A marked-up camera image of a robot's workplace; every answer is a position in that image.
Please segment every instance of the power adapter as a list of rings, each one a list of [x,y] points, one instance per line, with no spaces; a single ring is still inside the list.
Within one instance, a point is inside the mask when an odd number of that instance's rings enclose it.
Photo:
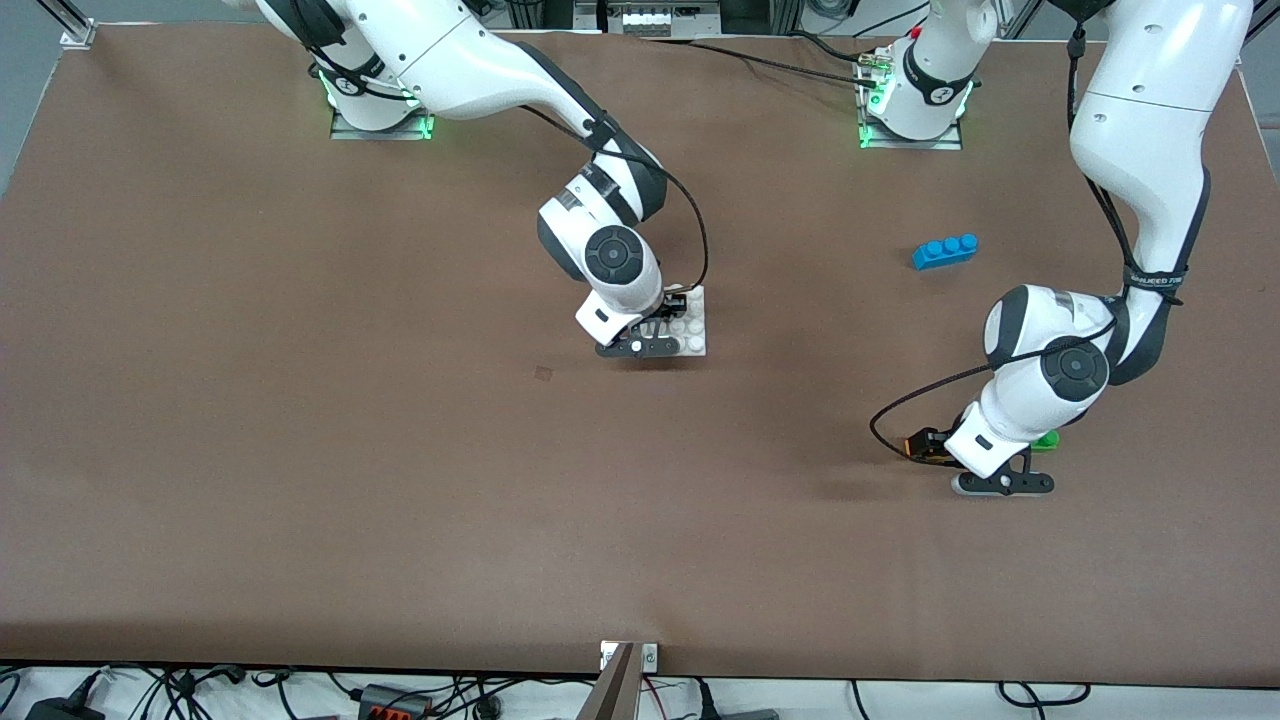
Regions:
[[[32,705],[27,720],[106,720],[106,715],[83,705],[77,707],[65,697],[51,697]]]
[[[101,670],[95,671],[76,688],[72,697],[50,697],[31,706],[27,720],[106,720],[106,715],[86,707],[88,692]]]

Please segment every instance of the brown tabletop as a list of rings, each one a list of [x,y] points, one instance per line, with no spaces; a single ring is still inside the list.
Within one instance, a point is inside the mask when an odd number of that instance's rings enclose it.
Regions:
[[[859,150],[847,86],[527,40],[696,195],[709,356],[595,356],[534,234],[586,154],[536,118],[334,142],[271,28],[105,27],[0,205],[0,656],[1280,684],[1280,213],[1238,79],[1164,360],[1051,496],[973,500],[867,420],[978,364],[1006,290],[1117,288],[1061,45],[993,46],[964,151],[916,152]],[[691,279],[680,196],[641,229]]]

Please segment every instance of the metal bracket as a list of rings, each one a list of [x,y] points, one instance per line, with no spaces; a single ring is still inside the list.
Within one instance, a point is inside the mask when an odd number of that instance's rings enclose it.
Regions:
[[[613,660],[614,652],[617,652],[618,646],[625,644],[620,642],[604,641],[600,643],[600,671],[608,667],[609,661]],[[658,671],[658,643],[644,643],[640,647],[640,659],[643,665],[640,670],[645,675],[653,675]]]
[[[97,35],[97,20],[87,17],[79,8],[69,0],[36,0],[58,24],[63,26],[63,37],[59,40],[67,50],[88,50]]]
[[[640,701],[640,679],[653,660],[658,669],[658,644],[635,642],[600,643],[604,670],[586,696],[577,720],[635,720]]]

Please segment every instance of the robotic arm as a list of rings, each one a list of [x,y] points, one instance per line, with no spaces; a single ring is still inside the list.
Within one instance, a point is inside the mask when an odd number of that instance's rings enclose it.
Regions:
[[[658,342],[659,331],[672,324],[701,328],[700,322],[669,322],[700,311],[701,304],[663,290],[653,250],[632,229],[666,201],[660,165],[549,58],[494,36],[461,0],[256,3],[276,29],[312,54],[332,101],[362,129],[394,126],[417,101],[458,120],[530,104],[549,108],[594,151],[538,217],[538,238],[550,256],[591,287],[579,323],[602,355],[705,352],[692,333]],[[696,300],[700,290],[687,295]],[[653,337],[627,342],[641,323],[652,325]],[[611,352],[620,343],[625,352]]]
[[[992,0],[933,0],[919,35],[899,38],[882,55],[893,77],[868,114],[908,140],[941,136],[960,115],[997,24]]]
[[[980,26],[973,18],[983,10],[970,1],[941,12],[936,3],[916,45],[931,37],[931,23],[940,17],[963,14],[970,28]],[[1083,22],[1076,13],[1089,3],[1053,4]],[[1201,138],[1230,78],[1251,13],[1243,0],[1117,0],[1107,9],[1111,38],[1071,128],[1071,155],[1102,191],[1138,215],[1124,287],[1117,296],[1098,297],[1020,286],[996,302],[983,332],[995,377],[957,425],[938,433],[946,438],[946,454],[968,470],[955,478],[956,491],[1051,489],[1052,479],[1029,473],[1028,446],[1079,419],[1108,384],[1130,382],[1158,360],[1208,202]],[[951,56],[973,58],[975,65],[974,53],[986,47],[986,36],[970,32],[964,40],[955,29],[951,36],[966,44],[965,51]],[[1083,36],[1076,41],[1083,53]],[[950,74],[966,67],[968,60],[957,61]],[[927,87],[906,83],[916,108],[929,108],[928,99],[920,99]],[[908,94],[902,87],[897,92],[906,106]],[[911,127],[940,133],[955,117],[945,110],[923,115],[933,124],[922,120]],[[1024,459],[1021,470],[1010,464],[1015,456]]]

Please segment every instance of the blue lego brick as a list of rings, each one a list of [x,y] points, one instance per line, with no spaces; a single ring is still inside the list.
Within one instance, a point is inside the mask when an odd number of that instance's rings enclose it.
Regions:
[[[915,249],[911,261],[916,270],[932,270],[943,265],[964,263],[978,252],[978,238],[972,233],[946,240],[931,240]]]

